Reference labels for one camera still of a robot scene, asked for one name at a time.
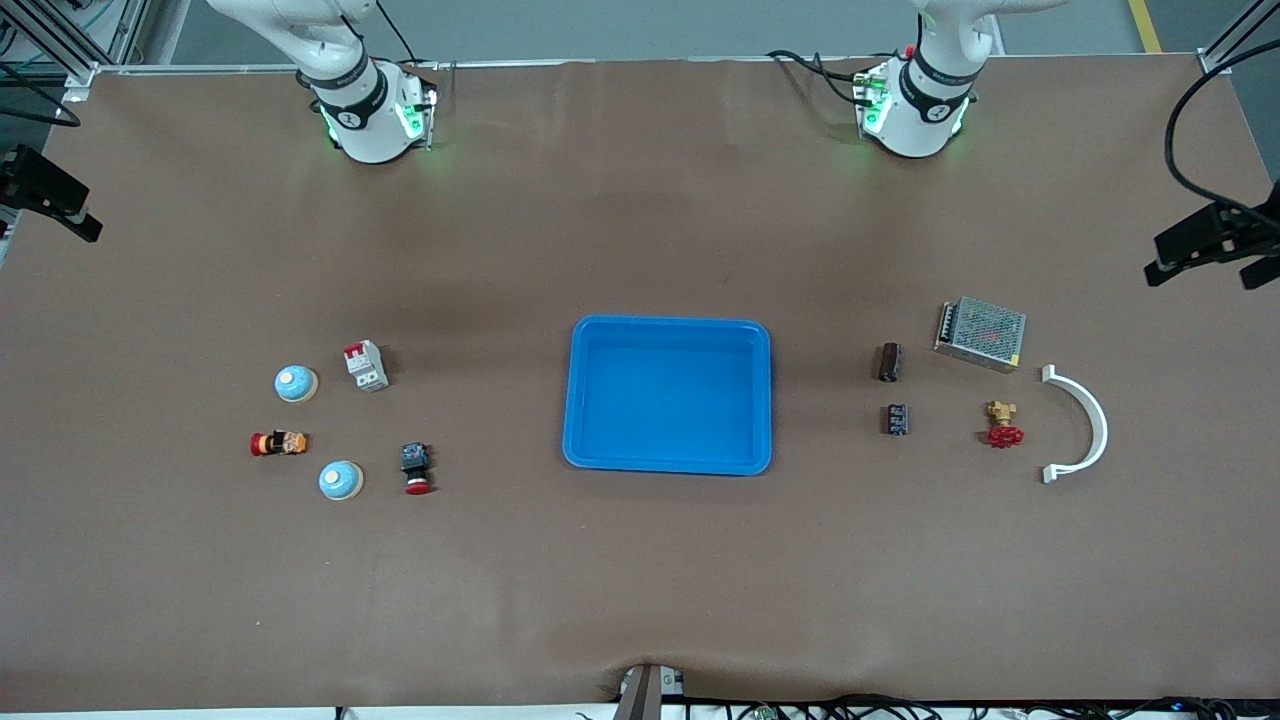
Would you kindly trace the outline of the white curved plastic bracket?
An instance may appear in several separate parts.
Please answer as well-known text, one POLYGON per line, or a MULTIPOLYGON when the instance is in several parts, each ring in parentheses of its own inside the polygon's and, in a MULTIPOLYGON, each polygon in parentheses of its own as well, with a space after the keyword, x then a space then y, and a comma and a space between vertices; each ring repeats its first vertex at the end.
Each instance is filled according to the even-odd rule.
POLYGON ((1055 386, 1070 395, 1084 410, 1091 427, 1091 446, 1084 456, 1073 464, 1050 464, 1041 470, 1041 482, 1052 484, 1059 478, 1076 474, 1094 466, 1103 456, 1110 441, 1110 424, 1098 398, 1083 384, 1059 372, 1053 364, 1041 368, 1042 383, 1055 386))

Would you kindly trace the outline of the metal mesh power supply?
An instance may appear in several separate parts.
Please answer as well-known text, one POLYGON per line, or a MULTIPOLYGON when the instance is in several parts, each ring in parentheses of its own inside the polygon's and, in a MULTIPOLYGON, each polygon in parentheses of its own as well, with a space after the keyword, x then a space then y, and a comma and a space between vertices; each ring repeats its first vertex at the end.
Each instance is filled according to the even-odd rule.
POLYGON ((941 307, 933 350, 965 363, 1010 374, 1021 365, 1027 315, 973 297, 941 307))

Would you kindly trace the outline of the aluminium frame profile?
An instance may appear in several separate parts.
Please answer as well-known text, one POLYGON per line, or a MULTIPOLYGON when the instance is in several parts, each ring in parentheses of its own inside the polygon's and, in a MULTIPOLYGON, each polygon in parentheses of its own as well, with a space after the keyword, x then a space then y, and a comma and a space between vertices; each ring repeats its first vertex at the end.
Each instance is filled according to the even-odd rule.
POLYGON ((0 0, 0 83, 28 79, 78 101, 101 70, 140 64, 170 0, 0 0))
POLYGON ((1198 50, 1204 72, 1224 68, 1231 58, 1253 47, 1274 17, 1280 17, 1280 0, 1248 0, 1225 29, 1198 50))

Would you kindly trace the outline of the grey stand post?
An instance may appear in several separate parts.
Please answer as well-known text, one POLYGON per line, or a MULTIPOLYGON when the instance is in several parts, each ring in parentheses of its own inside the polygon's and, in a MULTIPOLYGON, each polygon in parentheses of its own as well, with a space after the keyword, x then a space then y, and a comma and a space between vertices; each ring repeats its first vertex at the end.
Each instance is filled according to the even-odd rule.
POLYGON ((664 720, 664 706, 685 700, 681 670, 640 664, 623 675, 612 720, 664 720))

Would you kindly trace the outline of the brown table cover mat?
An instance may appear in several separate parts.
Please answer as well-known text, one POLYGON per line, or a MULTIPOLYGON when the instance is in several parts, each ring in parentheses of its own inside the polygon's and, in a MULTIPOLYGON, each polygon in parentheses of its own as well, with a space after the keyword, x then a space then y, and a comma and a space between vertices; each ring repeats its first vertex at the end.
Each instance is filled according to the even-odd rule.
POLYGON ((0 712, 576 703, 643 662, 740 700, 1280 698, 1280 283, 1143 275, 1198 205, 1161 145, 1199 72, 998 59, 904 161, 774 63, 468 68, 385 167, 287 74, 97 79, 46 154, 101 240, 26 218, 0 268, 0 712), (1016 372, 933 350, 960 297, 1027 315, 1016 372), (570 465, 596 314, 763 324, 769 468, 570 465), (1091 446, 1047 364, 1110 441, 1046 486, 1091 446), (307 451, 252 456, 271 430, 307 451))

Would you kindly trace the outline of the blue plastic tray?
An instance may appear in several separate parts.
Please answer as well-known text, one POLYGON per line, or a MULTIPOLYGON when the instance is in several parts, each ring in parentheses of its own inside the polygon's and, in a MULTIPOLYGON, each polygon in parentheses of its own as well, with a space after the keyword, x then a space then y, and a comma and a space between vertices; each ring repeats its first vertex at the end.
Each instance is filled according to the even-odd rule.
POLYGON ((561 450, 589 470, 760 475, 773 459, 768 329, 748 319, 582 318, 561 450))

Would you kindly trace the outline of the white red circuit breaker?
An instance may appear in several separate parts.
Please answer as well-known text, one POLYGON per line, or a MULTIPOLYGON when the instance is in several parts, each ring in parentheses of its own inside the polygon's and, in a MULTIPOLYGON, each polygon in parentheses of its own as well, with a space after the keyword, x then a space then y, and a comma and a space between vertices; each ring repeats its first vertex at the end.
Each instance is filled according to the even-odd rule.
POLYGON ((343 348, 348 374, 362 392, 378 392, 390 386, 380 348, 371 340, 361 340, 343 348))

